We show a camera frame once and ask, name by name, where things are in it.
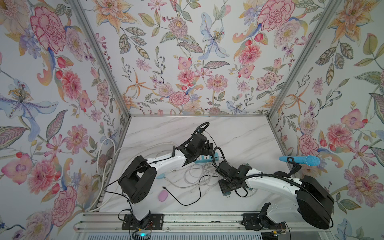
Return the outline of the teal charger adapter front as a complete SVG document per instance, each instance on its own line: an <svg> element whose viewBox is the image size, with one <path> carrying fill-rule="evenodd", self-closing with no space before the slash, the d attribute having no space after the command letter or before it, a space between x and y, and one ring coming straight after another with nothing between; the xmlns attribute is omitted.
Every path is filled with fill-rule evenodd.
<svg viewBox="0 0 384 240"><path fill-rule="evenodd" d="M226 193L223 193L223 196L225 196L226 198L229 198L231 195L231 192L226 192Z"/></svg>

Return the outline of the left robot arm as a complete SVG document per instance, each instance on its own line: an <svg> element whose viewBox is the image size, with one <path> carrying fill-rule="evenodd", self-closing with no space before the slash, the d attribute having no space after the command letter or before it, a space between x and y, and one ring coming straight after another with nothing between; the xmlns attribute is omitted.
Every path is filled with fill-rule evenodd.
<svg viewBox="0 0 384 240"><path fill-rule="evenodd" d="M135 157L118 180L128 197L134 226L144 229L150 224L151 211L145 198L158 175L194 163L200 156L214 155L214 147L202 133L194 133L180 146L173 146L169 154L152 159Z"/></svg>

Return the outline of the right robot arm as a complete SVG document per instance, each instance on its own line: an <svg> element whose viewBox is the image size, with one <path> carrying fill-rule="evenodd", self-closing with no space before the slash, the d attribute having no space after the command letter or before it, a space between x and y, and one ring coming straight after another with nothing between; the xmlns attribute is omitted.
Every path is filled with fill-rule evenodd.
<svg viewBox="0 0 384 240"><path fill-rule="evenodd" d="M213 166L222 177L219 186L224 194L238 189L256 189L284 198L264 203L257 214L244 214L242 223L247 229L285 230L288 222L307 223L320 230L334 226L335 201L313 177L297 179L284 172L268 174L246 165L235 168L225 161Z"/></svg>

